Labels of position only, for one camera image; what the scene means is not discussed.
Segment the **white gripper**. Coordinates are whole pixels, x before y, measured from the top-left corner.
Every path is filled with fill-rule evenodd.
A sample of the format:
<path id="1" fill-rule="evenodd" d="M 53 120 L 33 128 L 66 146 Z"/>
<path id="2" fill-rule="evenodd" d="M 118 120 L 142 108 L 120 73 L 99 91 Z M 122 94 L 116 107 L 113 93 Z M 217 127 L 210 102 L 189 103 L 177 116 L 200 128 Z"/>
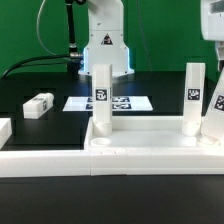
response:
<path id="1" fill-rule="evenodd" d="M 203 38 L 216 43 L 218 70 L 224 68 L 224 0 L 201 0 L 201 31 Z"/>

